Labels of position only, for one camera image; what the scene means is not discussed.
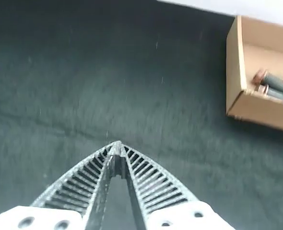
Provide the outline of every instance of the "battery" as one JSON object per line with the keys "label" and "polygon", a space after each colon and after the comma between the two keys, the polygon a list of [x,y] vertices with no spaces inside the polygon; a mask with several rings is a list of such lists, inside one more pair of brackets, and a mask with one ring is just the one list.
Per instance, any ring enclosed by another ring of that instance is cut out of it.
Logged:
{"label": "battery", "polygon": [[271,89],[269,87],[269,85],[259,85],[257,88],[256,88],[257,91],[267,95],[267,96],[271,96],[271,97],[274,97],[274,98],[277,98],[277,99],[281,99],[283,100],[283,93],[277,91],[277,90],[274,90],[274,89]]}
{"label": "battery", "polygon": [[283,93],[283,80],[269,73],[265,69],[260,69],[254,76],[252,82],[256,85],[268,85],[272,89]]}

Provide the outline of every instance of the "copper battery end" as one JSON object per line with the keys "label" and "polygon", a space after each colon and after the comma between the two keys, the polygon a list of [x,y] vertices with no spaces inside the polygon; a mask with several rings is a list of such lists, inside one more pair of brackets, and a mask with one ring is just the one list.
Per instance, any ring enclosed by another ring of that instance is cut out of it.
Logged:
{"label": "copper battery end", "polygon": [[252,79],[252,83],[256,84],[256,85],[260,85],[264,79],[264,77],[267,74],[267,70],[265,69],[259,69],[258,72],[256,73],[256,75],[253,77]]}

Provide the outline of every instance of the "gripper jaw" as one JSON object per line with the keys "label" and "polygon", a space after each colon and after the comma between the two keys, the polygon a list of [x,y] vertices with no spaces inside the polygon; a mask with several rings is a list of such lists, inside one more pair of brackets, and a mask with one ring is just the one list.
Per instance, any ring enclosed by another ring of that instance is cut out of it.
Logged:
{"label": "gripper jaw", "polygon": [[137,150],[113,142],[94,152],[47,188],[32,207],[67,209],[81,214],[83,227],[99,230],[112,177],[127,180],[138,229],[147,229],[156,210],[198,201],[177,178]]}

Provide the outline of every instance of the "cardboard box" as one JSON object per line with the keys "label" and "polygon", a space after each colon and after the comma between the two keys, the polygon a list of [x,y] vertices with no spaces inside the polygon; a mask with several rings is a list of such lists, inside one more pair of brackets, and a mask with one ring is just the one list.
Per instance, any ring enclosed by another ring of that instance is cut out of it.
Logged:
{"label": "cardboard box", "polygon": [[237,16],[227,37],[226,114],[283,129],[283,101],[251,83],[260,68],[283,79],[283,26]]}

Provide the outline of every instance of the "open cardboard box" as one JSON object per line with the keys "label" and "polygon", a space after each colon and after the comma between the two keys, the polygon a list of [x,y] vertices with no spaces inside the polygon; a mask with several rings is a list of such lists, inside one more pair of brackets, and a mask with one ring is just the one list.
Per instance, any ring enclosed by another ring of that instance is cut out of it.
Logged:
{"label": "open cardboard box", "polygon": [[283,101],[255,91],[260,68],[283,79],[283,26],[237,16],[227,37],[226,113],[283,129]]}

